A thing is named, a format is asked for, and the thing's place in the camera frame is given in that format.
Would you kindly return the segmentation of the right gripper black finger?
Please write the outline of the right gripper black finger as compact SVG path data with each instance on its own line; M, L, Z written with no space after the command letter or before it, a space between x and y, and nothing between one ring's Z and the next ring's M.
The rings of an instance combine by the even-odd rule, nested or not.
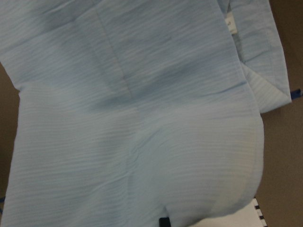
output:
M169 217L159 218L159 227L170 227L170 218Z

